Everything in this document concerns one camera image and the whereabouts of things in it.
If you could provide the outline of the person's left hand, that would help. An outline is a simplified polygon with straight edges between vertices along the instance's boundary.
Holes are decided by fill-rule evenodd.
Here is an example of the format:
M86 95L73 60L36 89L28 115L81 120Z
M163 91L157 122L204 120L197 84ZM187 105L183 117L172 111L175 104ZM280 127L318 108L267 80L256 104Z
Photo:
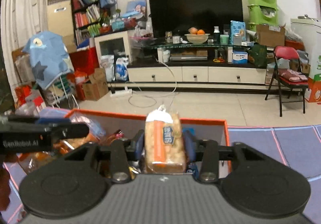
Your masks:
M0 174L0 211L7 210L10 204L10 174L9 172L1 166Z

